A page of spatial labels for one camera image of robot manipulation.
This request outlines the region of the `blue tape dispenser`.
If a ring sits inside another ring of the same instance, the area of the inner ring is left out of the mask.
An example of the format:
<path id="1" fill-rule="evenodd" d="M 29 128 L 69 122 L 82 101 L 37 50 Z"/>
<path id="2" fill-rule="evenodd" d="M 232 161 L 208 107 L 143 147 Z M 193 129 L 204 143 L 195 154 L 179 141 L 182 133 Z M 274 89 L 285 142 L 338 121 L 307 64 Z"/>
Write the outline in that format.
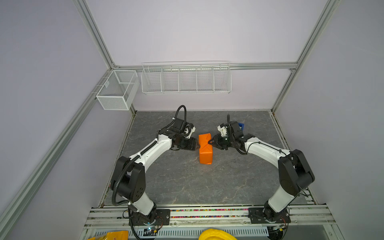
<path id="1" fill-rule="evenodd" d="M 244 130 L 244 127 L 245 127 L 245 125 L 243 124 L 243 123 L 238 123 L 239 124 L 239 127 L 240 127 L 240 129 L 243 131 Z"/>

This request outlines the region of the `white mesh square basket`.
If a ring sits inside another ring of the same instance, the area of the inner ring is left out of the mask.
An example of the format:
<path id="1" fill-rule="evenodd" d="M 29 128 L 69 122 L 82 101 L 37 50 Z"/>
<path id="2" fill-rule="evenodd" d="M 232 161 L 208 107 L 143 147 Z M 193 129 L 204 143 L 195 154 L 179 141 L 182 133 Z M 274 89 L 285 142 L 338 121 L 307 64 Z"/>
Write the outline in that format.
<path id="1" fill-rule="evenodd" d="M 136 71 L 112 70 L 96 97 L 104 110 L 129 111 L 139 86 Z"/>

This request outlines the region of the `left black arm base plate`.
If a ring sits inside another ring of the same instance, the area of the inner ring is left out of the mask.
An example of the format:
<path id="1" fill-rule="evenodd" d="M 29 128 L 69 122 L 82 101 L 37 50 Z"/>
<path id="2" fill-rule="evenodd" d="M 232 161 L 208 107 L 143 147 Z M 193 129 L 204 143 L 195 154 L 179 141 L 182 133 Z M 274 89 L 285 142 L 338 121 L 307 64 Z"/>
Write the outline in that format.
<path id="1" fill-rule="evenodd" d="M 170 209 L 153 210 L 149 216 L 145 216 L 139 212 L 130 212 L 129 218 L 134 226 L 168 226 L 171 219 Z"/>

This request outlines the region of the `yellow plastic bag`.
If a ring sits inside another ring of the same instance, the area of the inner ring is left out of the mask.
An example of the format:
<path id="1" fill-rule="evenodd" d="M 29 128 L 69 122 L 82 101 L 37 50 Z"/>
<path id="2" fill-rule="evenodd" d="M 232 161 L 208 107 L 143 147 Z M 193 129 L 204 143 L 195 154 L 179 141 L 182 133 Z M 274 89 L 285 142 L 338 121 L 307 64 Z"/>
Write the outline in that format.
<path id="1" fill-rule="evenodd" d="M 104 235 L 96 236 L 88 240 L 128 240 L 129 231 L 108 232 Z"/>

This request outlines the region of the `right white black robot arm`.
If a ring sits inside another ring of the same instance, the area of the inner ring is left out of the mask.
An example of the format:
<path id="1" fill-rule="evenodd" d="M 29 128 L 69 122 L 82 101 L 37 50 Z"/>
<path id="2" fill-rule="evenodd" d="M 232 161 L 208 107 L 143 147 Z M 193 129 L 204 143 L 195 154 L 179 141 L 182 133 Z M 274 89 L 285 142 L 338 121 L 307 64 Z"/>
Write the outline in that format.
<path id="1" fill-rule="evenodd" d="M 214 135 L 208 144 L 220 149 L 234 148 L 243 156 L 252 154 L 272 164 L 279 171 L 279 187 L 266 201 L 263 210 L 257 217 L 268 223 L 275 223 L 288 216 L 287 207 L 300 193 L 304 192 L 315 181 L 315 175 L 300 150 L 287 150 L 268 144 L 252 134 L 244 134 L 236 121 L 218 126 L 219 133 Z"/>

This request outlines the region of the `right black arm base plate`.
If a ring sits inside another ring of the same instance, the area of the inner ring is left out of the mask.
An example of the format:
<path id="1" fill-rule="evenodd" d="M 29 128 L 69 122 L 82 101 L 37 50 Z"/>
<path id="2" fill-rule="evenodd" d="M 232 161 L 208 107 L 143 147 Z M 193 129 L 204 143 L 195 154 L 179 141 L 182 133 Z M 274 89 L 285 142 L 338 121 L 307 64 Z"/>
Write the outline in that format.
<path id="1" fill-rule="evenodd" d="M 248 208 L 248 218 L 252 224 L 290 224 L 291 218 L 288 209 L 285 208 L 281 212 L 275 212 L 267 207 Z"/>

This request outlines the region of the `yellow hard hat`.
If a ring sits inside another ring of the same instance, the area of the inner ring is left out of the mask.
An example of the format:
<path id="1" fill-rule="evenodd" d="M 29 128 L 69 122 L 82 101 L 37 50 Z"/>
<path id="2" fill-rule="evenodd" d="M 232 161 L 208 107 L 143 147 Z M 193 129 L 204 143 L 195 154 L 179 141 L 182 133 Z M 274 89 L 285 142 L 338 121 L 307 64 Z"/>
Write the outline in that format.
<path id="1" fill-rule="evenodd" d="M 237 238 L 222 230 L 208 229 L 200 234 L 199 240 L 237 240 Z"/>

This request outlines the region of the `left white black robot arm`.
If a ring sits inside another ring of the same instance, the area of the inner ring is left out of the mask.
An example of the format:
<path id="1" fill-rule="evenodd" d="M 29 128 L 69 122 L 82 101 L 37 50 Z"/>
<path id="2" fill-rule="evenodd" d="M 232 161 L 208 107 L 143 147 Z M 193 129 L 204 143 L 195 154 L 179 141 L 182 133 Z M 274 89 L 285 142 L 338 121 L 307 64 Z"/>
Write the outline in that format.
<path id="1" fill-rule="evenodd" d="M 195 130 L 187 122 L 186 106 L 181 105 L 172 121 L 157 131 L 153 141 L 130 157 L 119 157 L 110 183 L 112 205 L 127 205 L 143 222 L 153 223 L 157 206 L 146 194 L 146 171 L 166 151 L 199 149 L 197 139 L 192 137 Z"/>

